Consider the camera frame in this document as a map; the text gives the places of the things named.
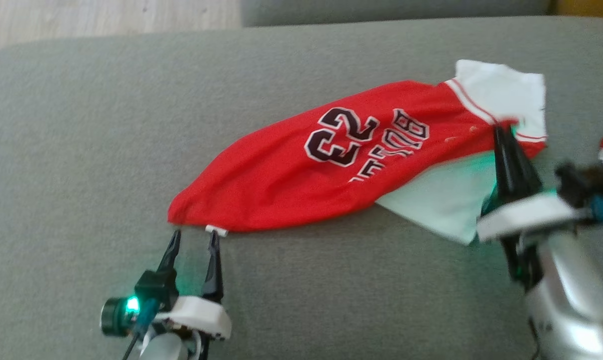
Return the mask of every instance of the red stripe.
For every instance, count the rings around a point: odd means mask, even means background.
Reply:
[[[534,139],[534,140],[546,139],[548,137],[547,135],[540,136],[540,137],[522,135],[519,132],[517,132],[516,135],[519,136],[519,137],[526,138],[526,139]]]
[[[453,78],[451,79],[455,84],[457,84],[457,86],[459,87],[459,89],[461,90],[461,93],[466,96],[466,100],[468,100],[468,102],[473,105],[473,107],[476,107],[477,109],[479,109],[480,111],[484,112],[484,114],[486,114],[487,116],[489,116],[491,118],[491,120],[496,124],[498,123],[498,120],[495,118],[495,116],[493,116],[490,112],[482,109],[482,107],[480,107],[479,105],[477,105],[475,103],[475,101],[473,101],[473,99],[468,96],[468,93],[466,92],[466,90],[464,89],[464,87],[462,86],[462,84],[457,81],[457,79]]]

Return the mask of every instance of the wooden floor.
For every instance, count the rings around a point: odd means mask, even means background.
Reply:
[[[239,28],[240,0],[0,0],[0,49],[38,39]]]

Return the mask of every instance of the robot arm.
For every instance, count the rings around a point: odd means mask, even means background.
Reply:
[[[104,335],[132,341],[124,360],[138,340],[139,360],[207,360],[212,340],[231,337],[231,318],[222,306],[224,284],[219,233],[211,230],[210,260],[201,296],[179,296],[175,259],[181,232],[175,231],[156,271],[147,270],[135,285],[135,296],[110,298],[102,308]]]
[[[508,135],[495,128],[497,189],[477,222],[478,237],[502,244],[511,278],[523,285],[540,358],[603,360],[603,272],[576,231],[592,223],[589,206],[603,194],[603,169],[562,166],[557,193],[539,193],[537,174]]]

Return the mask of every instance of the gray fabric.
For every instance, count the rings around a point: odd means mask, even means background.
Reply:
[[[166,209],[242,135],[457,59],[543,73],[543,179],[603,136],[603,19],[411,20],[69,39],[0,52],[0,359],[118,359],[100,309],[157,265]],[[603,232],[597,239],[603,238]],[[208,237],[177,260],[197,294]],[[533,351],[501,249],[382,209],[222,241],[233,338],[215,359],[503,359]]]
[[[533,16],[550,0],[240,0],[244,27],[402,19]]]

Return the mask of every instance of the white sleeve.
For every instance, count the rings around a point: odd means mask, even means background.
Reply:
[[[464,59],[457,61],[455,67],[455,77],[446,84],[468,111],[488,123],[516,118],[518,141],[546,141],[544,75],[520,72],[505,64]]]

